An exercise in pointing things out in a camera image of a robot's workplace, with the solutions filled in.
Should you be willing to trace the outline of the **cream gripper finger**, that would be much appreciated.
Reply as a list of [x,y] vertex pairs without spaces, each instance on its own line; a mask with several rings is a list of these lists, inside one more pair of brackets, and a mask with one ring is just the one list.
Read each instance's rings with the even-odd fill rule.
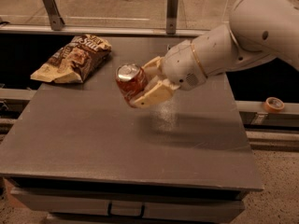
[[149,85],[137,96],[131,99],[129,104],[135,108],[147,108],[170,100],[179,85],[169,79],[153,79]]
[[147,78],[154,78],[162,73],[162,61],[163,58],[157,56],[142,66]]

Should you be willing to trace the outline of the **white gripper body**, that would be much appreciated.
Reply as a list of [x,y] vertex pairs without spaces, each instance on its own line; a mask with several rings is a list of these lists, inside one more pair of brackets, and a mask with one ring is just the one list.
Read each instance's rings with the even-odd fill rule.
[[179,43],[164,55],[162,70],[172,83],[185,91],[192,90],[207,80],[191,40]]

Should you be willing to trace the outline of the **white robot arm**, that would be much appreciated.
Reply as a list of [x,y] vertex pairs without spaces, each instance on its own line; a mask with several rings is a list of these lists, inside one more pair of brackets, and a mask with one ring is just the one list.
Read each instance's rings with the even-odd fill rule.
[[287,0],[237,0],[228,22],[144,64],[148,85],[130,105],[157,105],[178,89],[189,91],[209,77],[275,58],[299,70],[299,9]]

